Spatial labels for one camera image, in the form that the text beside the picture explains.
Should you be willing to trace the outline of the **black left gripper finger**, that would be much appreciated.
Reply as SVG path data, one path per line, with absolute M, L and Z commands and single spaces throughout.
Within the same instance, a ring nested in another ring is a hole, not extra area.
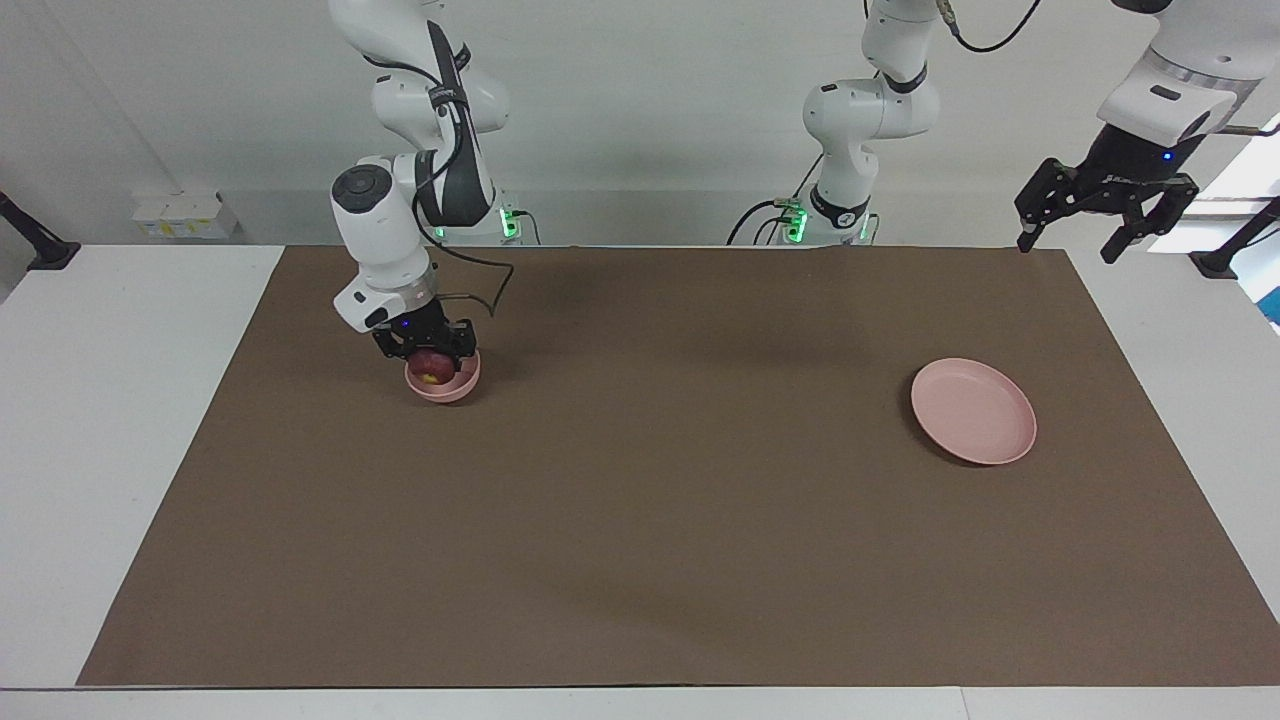
M 1021 232 L 1020 252 L 1033 250 L 1046 227 L 1079 211 L 1075 191 L 1079 170 L 1056 158 L 1044 159 L 1014 199 Z
M 1199 191 L 1190 177 L 1144 182 L 1108 177 L 1102 196 L 1108 201 L 1107 209 L 1121 218 L 1121 224 L 1101 249 L 1102 260 L 1115 264 L 1143 238 L 1167 234 Z

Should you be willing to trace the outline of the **pink bowl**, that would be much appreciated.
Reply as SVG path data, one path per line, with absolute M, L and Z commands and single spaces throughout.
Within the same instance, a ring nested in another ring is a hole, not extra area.
M 454 379 L 444 386 L 424 386 L 406 370 L 404 380 L 410 389 L 420 398 L 433 404 L 453 404 L 470 395 L 477 386 L 481 374 L 481 355 L 476 352 L 474 357 L 463 363 L 462 372 L 457 372 Z

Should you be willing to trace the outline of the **pink plate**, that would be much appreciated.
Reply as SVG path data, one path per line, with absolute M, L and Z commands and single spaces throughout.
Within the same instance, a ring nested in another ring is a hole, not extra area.
M 1010 377 L 968 357 L 942 357 L 915 373 L 911 411 L 941 450 L 980 466 L 1025 457 L 1038 438 L 1030 400 Z

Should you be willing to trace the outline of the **black clamp stand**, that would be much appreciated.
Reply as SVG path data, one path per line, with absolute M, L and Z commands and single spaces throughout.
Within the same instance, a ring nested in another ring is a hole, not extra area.
M 82 243 L 64 240 L 1 190 L 0 217 L 33 249 L 35 259 L 28 265 L 29 272 L 65 269 L 82 249 Z
M 1235 256 L 1280 232 L 1280 195 L 1239 227 L 1222 245 L 1210 251 L 1189 252 L 1197 270 L 1208 279 L 1236 281 L 1231 264 Z

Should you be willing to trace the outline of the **white socket boxes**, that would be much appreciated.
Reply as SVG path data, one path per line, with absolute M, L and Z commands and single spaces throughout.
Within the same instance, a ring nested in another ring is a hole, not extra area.
M 132 223 L 154 240 L 229 240 L 239 218 L 218 191 L 134 196 Z

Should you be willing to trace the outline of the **brown table mat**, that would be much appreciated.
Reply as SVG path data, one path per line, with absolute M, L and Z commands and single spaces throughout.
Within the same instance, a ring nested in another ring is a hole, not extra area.
M 1280 624 L 1070 259 L 507 249 L 463 401 L 288 249 L 82 685 L 1280 685 Z M 1036 411 L 946 454 L 913 377 Z

